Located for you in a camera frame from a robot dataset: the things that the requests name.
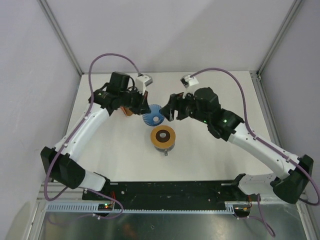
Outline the blue ribbed dripper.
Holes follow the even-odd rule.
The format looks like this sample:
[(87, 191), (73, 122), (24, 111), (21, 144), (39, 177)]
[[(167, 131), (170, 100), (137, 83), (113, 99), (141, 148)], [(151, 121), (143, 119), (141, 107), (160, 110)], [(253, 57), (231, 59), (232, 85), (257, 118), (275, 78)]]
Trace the blue ribbed dripper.
[(156, 127), (162, 124), (165, 120), (165, 117), (160, 113), (162, 107), (158, 104), (151, 104), (149, 108), (151, 112), (142, 115), (144, 123), (150, 127)]

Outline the wooden ring dripper stand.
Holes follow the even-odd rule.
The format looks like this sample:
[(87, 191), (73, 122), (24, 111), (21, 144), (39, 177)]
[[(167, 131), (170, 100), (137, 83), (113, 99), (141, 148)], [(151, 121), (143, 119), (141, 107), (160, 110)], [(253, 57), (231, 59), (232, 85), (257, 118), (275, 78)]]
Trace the wooden ring dripper stand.
[(176, 133), (170, 126), (159, 125), (151, 131), (150, 140), (156, 148), (168, 149), (175, 144)]

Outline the glass coffee server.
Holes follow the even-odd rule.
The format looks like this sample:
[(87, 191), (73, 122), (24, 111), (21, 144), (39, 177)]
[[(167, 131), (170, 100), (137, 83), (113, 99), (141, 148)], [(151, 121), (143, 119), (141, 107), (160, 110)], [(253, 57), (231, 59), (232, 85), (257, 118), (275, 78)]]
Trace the glass coffee server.
[(169, 152), (175, 147), (175, 144), (169, 146), (169, 147), (166, 147), (166, 148), (160, 148), (160, 147), (157, 147), (155, 146), (155, 149), (161, 153), (164, 154), (164, 156), (168, 156)]

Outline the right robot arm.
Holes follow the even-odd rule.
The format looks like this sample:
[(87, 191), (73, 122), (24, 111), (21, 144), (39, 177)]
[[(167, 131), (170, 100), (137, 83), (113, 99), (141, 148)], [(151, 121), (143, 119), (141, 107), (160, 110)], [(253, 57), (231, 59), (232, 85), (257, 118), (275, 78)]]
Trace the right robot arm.
[(289, 153), (247, 129), (245, 121), (221, 107), (218, 96), (209, 87), (195, 93), (174, 93), (160, 109), (168, 120), (192, 118), (206, 124), (216, 139), (234, 144), (266, 165), (272, 172), (263, 175), (243, 174), (230, 188), (231, 196), (242, 201), (248, 195), (275, 194), (281, 200), (295, 204), (311, 176), (313, 159)]

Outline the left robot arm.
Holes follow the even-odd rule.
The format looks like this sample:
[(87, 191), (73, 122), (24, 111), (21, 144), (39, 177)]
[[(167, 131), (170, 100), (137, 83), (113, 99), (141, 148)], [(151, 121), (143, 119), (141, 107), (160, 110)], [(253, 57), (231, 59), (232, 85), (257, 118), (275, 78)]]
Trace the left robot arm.
[(151, 112), (147, 86), (153, 82), (152, 77), (139, 75), (129, 87), (131, 80), (128, 74), (113, 72), (109, 82), (90, 96), (87, 108), (75, 126), (54, 147), (42, 149), (40, 156), (49, 178), (70, 189), (91, 189), (100, 200), (110, 196), (108, 179), (85, 170), (77, 161), (91, 137), (115, 110), (124, 107), (135, 115)]

